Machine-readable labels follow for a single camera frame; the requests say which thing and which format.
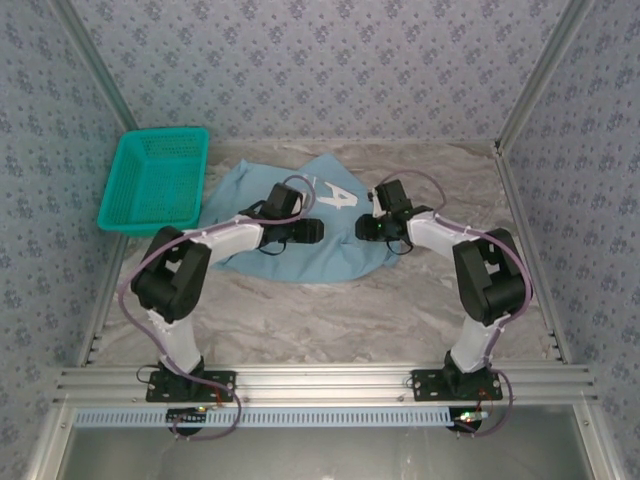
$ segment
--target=metal rail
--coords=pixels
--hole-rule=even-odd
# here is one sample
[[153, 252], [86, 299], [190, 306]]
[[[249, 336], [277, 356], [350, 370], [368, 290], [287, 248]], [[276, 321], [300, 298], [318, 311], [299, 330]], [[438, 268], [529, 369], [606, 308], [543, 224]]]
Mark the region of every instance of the metal rail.
[[[238, 372], [238, 395], [245, 404], [256, 407], [468, 405], [469, 402], [414, 402], [407, 385], [409, 372], [439, 367], [437, 364], [325, 364], [211, 368]], [[497, 363], [496, 367], [511, 380], [516, 405], [573, 405], [598, 399], [593, 375], [583, 365], [505, 362]], [[54, 403], [73, 407], [148, 406], [146, 385], [136, 380], [135, 372], [135, 368], [129, 367], [66, 369], [54, 392]], [[497, 403], [504, 404], [506, 399]]]

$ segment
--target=fabric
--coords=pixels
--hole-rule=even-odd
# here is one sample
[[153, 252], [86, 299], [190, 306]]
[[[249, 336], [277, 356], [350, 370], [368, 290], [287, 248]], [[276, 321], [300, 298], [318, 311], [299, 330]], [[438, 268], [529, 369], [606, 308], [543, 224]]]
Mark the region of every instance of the fabric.
[[[289, 243], [284, 253], [276, 257], [257, 250], [243, 252], [219, 262], [217, 268], [283, 282], [334, 283], [395, 264], [397, 257], [386, 244], [356, 238], [356, 220], [372, 211], [367, 188], [331, 154], [315, 158], [298, 172], [242, 160], [205, 202], [199, 226], [229, 220], [240, 210], [266, 199], [275, 183], [295, 173], [304, 174], [314, 184], [317, 198], [309, 218], [324, 222], [324, 239], [312, 245]], [[301, 191], [305, 188], [300, 180], [291, 185]], [[265, 247], [274, 252], [280, 248], [279, 244]]]

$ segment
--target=gray marble surface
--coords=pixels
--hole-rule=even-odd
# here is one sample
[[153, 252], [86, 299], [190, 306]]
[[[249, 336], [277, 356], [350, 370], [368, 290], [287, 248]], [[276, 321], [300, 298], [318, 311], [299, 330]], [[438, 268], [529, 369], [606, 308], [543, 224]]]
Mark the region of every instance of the gray marble surface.
[[[212, 146], [204, 198], [241, 159], [298, 168], [333, 153], [367, 186], [386, 174], [419, 168], [449, 197], [446, 217], [478, 228], [515, 226], [488, 147], [447, 144], [264, 143]], [[402, 178], [414, 204], [435, 205], [438, 193], [420, 177]], [[130, 242], [122, 274], [144, 254], [148, 240]], [[137, 318], [144, 312], [127, 296]], [[440, 361], [458, 338], [464, 310], [453, 264], [426, 249], [355, 281], [292, 285], [210, 270], [193, 313], [197, 343], [208, 363]], [[496, 358], [552, 358], [547, 327], [534, 303], [509, 326]], [[131, 326], [115, 297], [95, 345], [98, 365], [153, 362], [151, 342]]]

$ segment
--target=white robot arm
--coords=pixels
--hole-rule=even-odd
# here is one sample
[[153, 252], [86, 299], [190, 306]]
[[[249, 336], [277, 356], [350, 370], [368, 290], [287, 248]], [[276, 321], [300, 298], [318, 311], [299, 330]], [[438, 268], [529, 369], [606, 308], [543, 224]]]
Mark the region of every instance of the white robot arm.
[[[370, 194], [373, 214], [356, 223], [356, 236], [367, 241], [404, 241], [428, 248], [455, 264], [460, 300], [467, 312], [462, 334], [447, 353], [443, 375], [453, 397], [477, 393], [487, 374], [488, 352], [502, 320], [525, 302], [522, 272], [512, 259], [485, 238], [448, 228], [447, 221], [431, 209], [413, 207], [398, 180], [378, 185]], [[505, 229], [487, 232], [517, 252]]]
[[[166, 351], [166, 355], [160, 358], [165, 368], [173, 371], [167, 357], [184, 372], [197, 373], [204, 368], [190, 314], [200, 298], [209, 265], [272, 242], [316, 243], [322, 240], [324, 225], [320, 220], [305, 218], [277, 225], [258, 223], [260, 220], [291, 218], [301, 211], [304, 200], [304, 195], [297, 190], [276, 184], [266, 201], [240, 212], [225, 222], [224, 228], [209, 228], [209, 232], [203, 231], [201, 235], [180, 243], [136, 276], [131, 289], [146, 309], [156, 337]], [[187, 233], [190, 231], [163, 228], [154, 238], [145, 258]], [[177, 268], [167, 267], [168, 263], [178, 262]]]

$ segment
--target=blue patterned wall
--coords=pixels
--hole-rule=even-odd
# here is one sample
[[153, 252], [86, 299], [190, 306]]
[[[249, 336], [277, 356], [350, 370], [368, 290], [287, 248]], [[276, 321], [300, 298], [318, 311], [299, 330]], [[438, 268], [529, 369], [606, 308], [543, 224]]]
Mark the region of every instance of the blue patterned wall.
[[72, 0], [141, 127], [492, 139], [566, 0]]
[[509, 153], [574, 359], [640, 478], [640, 3], [597, 0]]
[[0, 478], [17, 480], [102, 278], [120, 132], [44, 0], [3, 0], [0, 18]]

